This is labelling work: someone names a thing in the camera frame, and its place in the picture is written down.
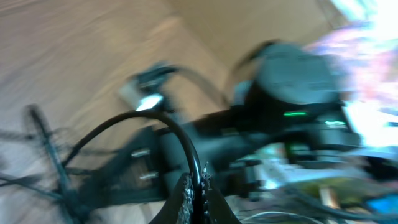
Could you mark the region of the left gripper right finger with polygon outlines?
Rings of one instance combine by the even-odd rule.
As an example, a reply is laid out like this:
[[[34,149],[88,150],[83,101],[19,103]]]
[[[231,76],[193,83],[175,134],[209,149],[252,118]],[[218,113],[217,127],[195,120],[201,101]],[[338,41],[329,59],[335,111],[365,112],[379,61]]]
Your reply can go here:
[[[201,172],[201,223],[241,224],[208,172],[208,162]]]

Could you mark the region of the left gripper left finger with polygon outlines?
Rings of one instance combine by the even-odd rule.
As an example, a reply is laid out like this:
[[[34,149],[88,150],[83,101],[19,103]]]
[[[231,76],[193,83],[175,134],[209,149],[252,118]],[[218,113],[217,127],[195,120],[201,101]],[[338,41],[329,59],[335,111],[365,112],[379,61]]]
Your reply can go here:
[[[170,197],[149,224],[191,224],[194,197],[190,174],[182,174]]]

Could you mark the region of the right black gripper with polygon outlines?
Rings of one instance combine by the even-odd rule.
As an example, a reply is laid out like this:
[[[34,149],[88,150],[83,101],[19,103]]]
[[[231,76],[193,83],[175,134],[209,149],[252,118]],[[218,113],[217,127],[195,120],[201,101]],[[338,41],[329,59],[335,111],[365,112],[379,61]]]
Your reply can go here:
[[[178,137],[168,128],[143,128],[84,180],[78,189],[81,201],[89,207],[110,207],[167,200],[172,188],[165,178],[173,168],[165,158],[168,137],[171,149],[183,154]]]

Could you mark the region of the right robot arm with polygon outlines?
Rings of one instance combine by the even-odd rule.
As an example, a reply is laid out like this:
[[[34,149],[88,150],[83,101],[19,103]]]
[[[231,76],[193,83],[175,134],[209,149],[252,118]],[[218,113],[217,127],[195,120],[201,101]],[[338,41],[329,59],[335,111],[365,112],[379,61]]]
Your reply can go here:
[[[222,195],[243,198],[324,180],[397,180],[380,153],[344,158],[361,138],[324,57],[271,42],[253,58],[254,78],[236,86],[223,111],[183,123],[162,97],[155,110],[175,126],[141,130],[84,182],[82,200],[94,208],[164,200],[181,176],[204,167]]]

